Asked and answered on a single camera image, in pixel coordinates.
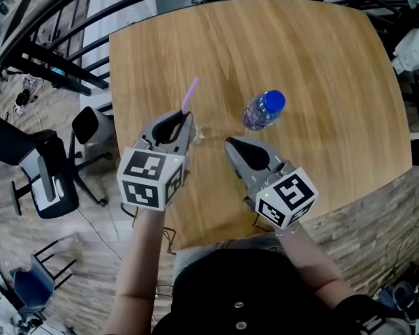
plastic bottle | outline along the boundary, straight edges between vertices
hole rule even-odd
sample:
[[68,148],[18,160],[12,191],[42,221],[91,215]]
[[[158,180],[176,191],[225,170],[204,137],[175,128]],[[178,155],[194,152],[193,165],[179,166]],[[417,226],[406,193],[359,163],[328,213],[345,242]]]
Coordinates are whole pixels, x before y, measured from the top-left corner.
[[285,105],[286,99],[280,91],[259,94],[245,108],[243,123],[251,131],[264,129],[279,118]]

floor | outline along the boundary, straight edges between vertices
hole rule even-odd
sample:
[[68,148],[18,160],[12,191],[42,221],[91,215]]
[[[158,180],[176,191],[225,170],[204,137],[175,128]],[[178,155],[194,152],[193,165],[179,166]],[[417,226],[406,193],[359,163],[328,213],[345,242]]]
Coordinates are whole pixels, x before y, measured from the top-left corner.
[[[167,3],[157,1],[159,13]],[[8,113],[8,121],[28,133],[51,128],[67,146],[71,122],[79,112],[78,95],[53,89],[48,82],[38,82],[38,99],[19,117],[13,114],[12,107],[21,88],[19,75],[3,85],[0,117],[6,118]],[[109,205],[96,206],[79,191],[79,210],[54,220],[40,219],[30,197],[21,202],[23,215],[15,214],[10,183],[16,181],[17,186],[23,186],[25,177],[18,167],[0,163],[3,276],[10,280],[11,269],[28,267],[29,255],[55,239],[61,242],[55,248],[56,256],[47,262],[50,270],[60,270],[73,258],[78,260],[72,268],[73,277],[57,290],[44,312],[47,323],[59,331],[68,326],[74,327],[77,334],[91,335],[101,329],[112,306],[120,258],[124,257],[132,233],[132,218],[119,208],[121,198],[115,178],[119,155],[115,140],[98,149],[87,149],[84,156],[103,151],[111,151],[114,160],[95,165],[83,177],[98,198],[109,199]],[[401,274],[410,260],[419,260],[419,167],[353,204],[305,223],[304,227],[341,267],[351,287],[372,295]],[[168,285],[172,284],[174,259],[166,253],[164,241],[158,277],[161,295],[156,299],[153,326],[170,311]]]

black metal railing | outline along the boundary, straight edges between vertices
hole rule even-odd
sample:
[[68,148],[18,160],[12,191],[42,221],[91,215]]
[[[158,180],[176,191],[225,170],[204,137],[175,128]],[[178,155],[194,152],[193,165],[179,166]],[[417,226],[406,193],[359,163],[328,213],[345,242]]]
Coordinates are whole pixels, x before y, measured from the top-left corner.
[[[91,89],[83,85],[81,81],[88,82],[100,89],[108,88],[109,84],[105,79],[110,76],[110,72],[102,75],[95,75],[93,72],[97,68],[108,64],[109,57],[102,58],[86,67],[82,67],[81,58],[84,54],[107,43],[109,36],[100,37],[93,43],[83,46],[82,35],[80,49],[74,53],[71,53],[72,38],[104,17],[145,0],[121,0],[92,16],[86,16],[81,21],[77,21],[80,0],[46,0],[23,20],[22,18],[28,8],[29,0],[22,1],[25,2],[22,2],[17,7],[9,27],[4,33],[4,39],[0,45],[0,67],[18,68],[25,73],[31,73],[32,75],[51,81],[60,88],[70,89],[89,96]],[[72,20],[67,30],[59,33],[59,21],[62,13],[68,4],[73,2],[74,11]],[[89,3],[90,0],[87,0],[86,9],[88,9]],[[382,39],[390,35],[391,29],[404,9],[409,9],[407,0],[342,0],[336,3],[360,10],[386,9],[388,13],[385,15],[377,16],[371,13],[368,14]],[[56,16],[56,18],[52,27],[51,40],[48,44],[39,45],[36,42],[39,29],[44,22],[53,16]],[[55,51],[65,42],[67,42],[66,51],[64,56],[61,56]],[[65,72],[65,75],[53,71],[52,68],[58,68]]]

office chair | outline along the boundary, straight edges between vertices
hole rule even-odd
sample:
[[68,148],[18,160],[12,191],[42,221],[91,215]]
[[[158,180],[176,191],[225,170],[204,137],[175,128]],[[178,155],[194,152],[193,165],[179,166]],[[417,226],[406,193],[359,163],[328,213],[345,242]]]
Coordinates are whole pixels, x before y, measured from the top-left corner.
[[76,260],[71,261],[59,273],[52,275],[43,264],[54,257],[54,254],[49,255],[43,260],[37,258],[38,255],[53,247],[58,242],[59,240],[54,241],[44,249],[31,255],[31,268],[29,271],[18,269],[13,273],[14,292],[23,303],[23,307],[19,309],[20,313],[36,313],[43,310],[50,297],[54,294],[54,291],[59,289],[72,276],[72,274],[69,274],[63,281],[56,284],[56,279],[74,265]]
[[19,165],[29,183],[16,189],[11,183],[11,195],[15,211],[21,215],[19,199],[31,193],[38,215],[41,218],[56,218],[79,207],[75,183],[96,203],[106,206],[106,199],[98,200],[79,177],[79,171],[101,159],[112,159],[112,154],[95,156],[79,165],[75,153],[75,133],[72,131],[68,157],[64,143],[51,130],[26,134],[0,118],[0,161]]

table top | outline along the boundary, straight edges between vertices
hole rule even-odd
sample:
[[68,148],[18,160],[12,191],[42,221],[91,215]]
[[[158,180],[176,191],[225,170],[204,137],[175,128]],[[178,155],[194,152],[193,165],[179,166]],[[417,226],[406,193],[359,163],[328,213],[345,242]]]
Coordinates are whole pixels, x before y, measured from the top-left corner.
[[[242,202],[244,184],[223,148],[228,136],[273,144],[303,167],[320,196],[304,219],[343,207],[411,168],[409,128],[390,60],[359,10],[307,0],[234,0],[185,8],[110,36],[119,150],[142,126],[191,99],[204,139],[166,224],[175,249],[262,232]],[[242,125],[245,105],[278,89],[286,107],[262,131]]]

